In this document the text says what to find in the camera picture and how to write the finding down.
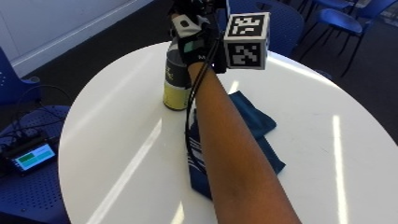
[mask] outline small screen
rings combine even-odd
[[[53,150],[48,144],[44,144],[22,156],[12,159],[12,162],[21,171],[26,171],[29,168],[38,165],[52,157],[54,157]]]

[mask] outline bottle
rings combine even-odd
[[[189,92],[191,89],[186,65],[182,62],[177,39],[174,38],[166,51],[165,80],[162,103],[171,109],[181,111],[187,106]]]

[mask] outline white wall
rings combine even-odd
[[[1,0],[0,46],[20,77],[153,0]]]

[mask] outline chair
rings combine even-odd
[[[289,57],[303,30],[303,20],[294,8],[275,0],[230,0],[230,13],[271,12],[269,50]],[[218,11],[219,28],[225,29],[225,11]]]
[[[309,53],[309,51],[311,50],[311,48],[314,47],[314,45],[316,44],[316,42],[322,39],[323,35],[327,33],[327,31],[330,31],[328,36],[326,38],[326,41],[331,35],[331,32],[334,30],[338,30],[339,32],[347,33],[347,38],[346,38],[346,42],[343,45],[343,48],[340,49],[338,55],[342,54],[342,52],[346,49],[348,40],[352,36],[358,37],[358,42],[352,51],[352,54],[350,56],[350,61],[347,64],[347,67],[342,73],[342,76],[346,75],[348,69],[350,69],[350,64],[352,62],[354,56],[356,54],[356,50],[359,48],[359,45],[362,43],[363,40],[363,36],[368,30],[368,28],[372,25],[374,19],[375,17],[387,9],[387,7],[390,7],[398,0],[370,0],[368,4],[363,7],[359,8],[356,10],[356,16],[355,18],[350,15],[347,15],[346,13],[326,8],[322,9],[318,12],[316,15],[316,23],[312,25],[312,27],[310,28],[309,32],[305,34],[305,36],[302,37],[302,39],[306,37],[306,35],[310,33],[310,31],[312,30],[314,26],[318,23],[324,23],[328,25],[328,28],[324,30],[324,32],[322,33],[322,35],[315,39],[315,41],[312,42],[312,44],[310,45],[310,47],[307,48],[307,50],[305,51],[305,53],[302,54],[301,58],[298,61],[302,61],[305,55]]]
[[[351,7],[351,9],[355,7],[356,2],[358,2],[358,0],[352,0],[352,7]],[[309,3],[309,0],[303,0],[302,1],[301,5],[298,7],[299,13],[303,12],[307,3]],[[332,9],[336,9],[336,10],[343,10],[343,9],[346,9],[350,6],[350,2],[346,1],[346,0],[312,0],[311,5],[310,5],[310,10],[307,12],[307,16],[306,16],[305,21],[309,20],[309,17],[312,14],[312,10],[314,10],[314,8],[316,6],[322,6],[322,7],[326,7],[326,8],[332,8]]]
[[[21,80],[16,75],[4,51],[0,48],[0,105],[16,104],[24,92],[29,94],[22,98],[21,103],[37,101],[41,98],[40,81],[37,77]]]
[[[21,103],[40,104],[38,88],[37,78],[30,81],[21,80],[16,76],[5,53],[0,49],[0,106],[16,105],[17,108]],[[5,150],[2,146],[9,146],[21,134],[32,136],[37,132],[44,132],[49,139],[57,139],[68,110],[69,106],[65,105],[40,105],[16,118],[0,131],[0,152]],[[24,177],[16,173],[0,177],[0,211],[42,223],[69,223],[60,190],[57,162]]]

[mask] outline human arm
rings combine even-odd
[[[201,66],[189,66],[191,80]],[[299,223],[273,168],[211,69],[201,82],[195,104],[218,223]]]

